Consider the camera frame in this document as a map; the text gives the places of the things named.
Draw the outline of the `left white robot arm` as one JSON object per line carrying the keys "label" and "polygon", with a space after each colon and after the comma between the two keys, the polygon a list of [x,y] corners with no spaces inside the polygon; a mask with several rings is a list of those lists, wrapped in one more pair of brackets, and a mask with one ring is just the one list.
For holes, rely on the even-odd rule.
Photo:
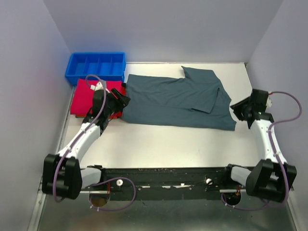
{"label": "left white robot arm", "polygon": [[97,166],[81,168],[80,162],[92,144],[102,135],[109,117],[128,106],[130,97],[116,89],[96,90],[92,106],[74,138],[57,154],[48,154],[43,163],[42,191],[59,202],[76,199],[89,186],[102,190],[107,179]]}

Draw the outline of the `grey blue t shirt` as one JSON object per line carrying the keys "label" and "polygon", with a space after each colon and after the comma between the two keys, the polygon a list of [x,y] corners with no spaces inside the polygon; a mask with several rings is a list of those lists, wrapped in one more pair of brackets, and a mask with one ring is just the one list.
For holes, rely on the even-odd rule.
{"label": "grey blue t shirt", "polygon": [[122,119],[134,124],[234,131],[231,98],[215,72],[182,69],[182,78],[130,74],[126,94],[131,100]]}

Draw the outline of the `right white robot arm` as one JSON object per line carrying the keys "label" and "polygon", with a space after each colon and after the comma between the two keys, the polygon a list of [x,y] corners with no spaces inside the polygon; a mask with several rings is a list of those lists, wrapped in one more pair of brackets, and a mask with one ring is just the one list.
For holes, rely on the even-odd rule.
{"label": "right white robot arm", "polygon": [[266,111],[270,105],[271,94],[253,89],[249,97],[231,106],[236,117],[247,122],[253,133],[260,161],[252,170],[229,164],[221,182],[228,189],[240,184],[250,196],[285,203],[297,169],[284,158],[274,130],[278,122]]}

